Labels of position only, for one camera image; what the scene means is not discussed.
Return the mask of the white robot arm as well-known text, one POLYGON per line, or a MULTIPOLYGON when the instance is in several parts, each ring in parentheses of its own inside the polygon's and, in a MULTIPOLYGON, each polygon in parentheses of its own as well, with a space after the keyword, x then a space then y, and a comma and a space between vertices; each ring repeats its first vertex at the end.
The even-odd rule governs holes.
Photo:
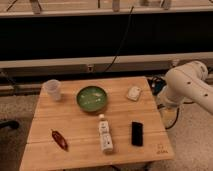
POLYGON ((207 76, 208 69, 200 61, 170 69, 165 74, 166 85, 158 94, 160 103, 176 108, 188 98, 213 115, 213 87, 205 82, 207 76))

